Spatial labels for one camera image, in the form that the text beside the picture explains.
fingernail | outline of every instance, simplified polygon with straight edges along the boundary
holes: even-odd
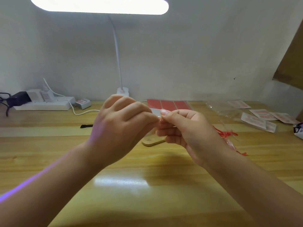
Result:
[[[169,111],[168,110],[165,110],[165,109],[161,109],[160,113],[161,115],[166,115]]]

hand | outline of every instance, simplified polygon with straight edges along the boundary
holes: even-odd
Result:
[[[217,156],[228,148],[214,127],[201,113],[192,110],[161,110],[158,136],[167,136],[167,143],[183,146],[196,164],[217,164]]]
[[[84,144],[85,158],[105,168],[123,158],[158,123],[159,118],[143,103],[112,95],[101,107]]]

desk lamp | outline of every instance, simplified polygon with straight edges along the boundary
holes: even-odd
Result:
[[[37,7],[52,12],[162,15],[169,9],[165,0],[31,0]],[[115,25],[108,15],[114,34],[117,66],[121,87],[117,94],[129,96],[128,88],[123,87],[119,60],[118,41]]]

person's left hand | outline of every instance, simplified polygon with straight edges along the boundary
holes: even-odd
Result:
[[[143,103],[112,95],[94,122],[84,157],[100,169],[123,158],[157,124],[159,118]]]

white cable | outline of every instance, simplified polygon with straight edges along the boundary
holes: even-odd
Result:
[[[55,92],[48,86],[48,84],[47,84],[47,82],[46,82],[46,80],[45,80],[44,78],[43,78],[43,80],[44,80],[46,86],[48,87],[48,89],[51,90],[54,94],[59,95],[59,96],[66,97],[66,96],[64,96],[64,95],[60,95],[60,94],[58,94],[58,93],[55,93]],[[70,106],[71,106],[71,108],[72,108],[72,110],[73,110],[73,113],[74,113],[74,115],[76,115],[76,116],[80,116],[80,115],[86,114],[86,113],[88,113],[88,112],[100,111],[100,110],[88,110],[88,111],[85,111],[85,112],[83,112],[83,113],[81,113],[81,114],[76,114],[73,105],[72,105],[68,100],[66,100],[66,99],[64,99],[64,101],[67,101],[67,102],[70,104]]]
[[[117,56],[117,65],[118,65],[118,70],[119,70],[119,75],[120,75],[120,82],[121,82],[121,90],[123,91],[123,84],[122,84],[122,75],[121,75],[121,68],[120,68],[120,59],[119,59],[119,49],[118,49],[118,40],[117,40],[117,35],[116,35],[116,27],[111,19],[111,17],[108,15],[108,19],[111,22],[112,25],[112,30],[114,34],[114,40],[115,40],[115,47],[116,47],[116,56]]]

